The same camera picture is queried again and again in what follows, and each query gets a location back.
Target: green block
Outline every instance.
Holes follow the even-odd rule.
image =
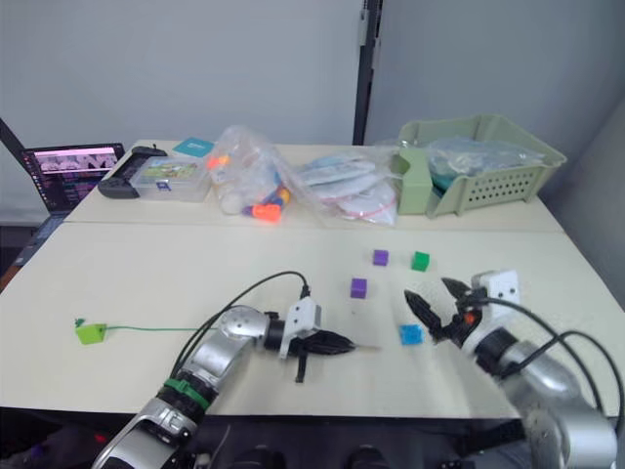
[[[430,254],[415,251],[412,257],[412,270],[425,272],[430,265]]]

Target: green cable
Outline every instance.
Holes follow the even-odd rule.
[[[159,332],[163,330],[197,330],[197,327],[134,327],[132,325],[108,325],[106,330],[112,329],[131,329],[131,330],[144,330],[147,332]]]

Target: plastic bag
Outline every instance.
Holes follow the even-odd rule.
[[[397,196],[388,179],[395,175],[388,167],[395,153],[395,147],[349,149],[299,168],[279,168],[280,176],[321,215],[394,225]]]
[[[542,163],[544,154],[507,142],[466,137],[439,139],[426,146],[435,184],[447,189],[458,176]]]
[[[261,134],[243,126],[226,129],[206,159],[222,211],[277,221],[288,201],[287,195],[281,195],[284,187],[274,164],[279,158],[277,149]],[[280,209],[255,210],[268,204]]]

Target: green plastic basket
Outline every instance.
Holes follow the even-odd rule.
[[[528,202],[536,196],[551,175],[566,162],[566,157],[559,151],[541,142],[506,117],[496,114],[480,114],[451,120],[409,122],[401,128],[399,140],[409,146],[423,147],[434,140],[456,136],[468,137],[478,142],[489,140],[509,142],[542,153],[545,158],[542,164],[456,178],[442,196],[436,195],[435,192],[430,193],[426,213],[431,218],[452,212],[461,215],[465,210],[496,203],[515,200]],[[427,161],[424,149],[412,149],[410,157],[420,161],[425,158]],[[403,160],[405,166],[408,158],[402,157],[401,154],[399,158]],[[399,213],[402,215],[423,213],[424,198],[410,196],[413,185],[410,170],[402,172],[405,174],[402,180]],[[422,176],[419,177],[418,184],[422,184]]]

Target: black controller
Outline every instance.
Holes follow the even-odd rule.
[[[167,156],[167,153],[157,148],[134,147],[124,164],[98,183],[98,190],[108,198],[138,198],[139,193],[131,186],[130,178],[153,156]]]

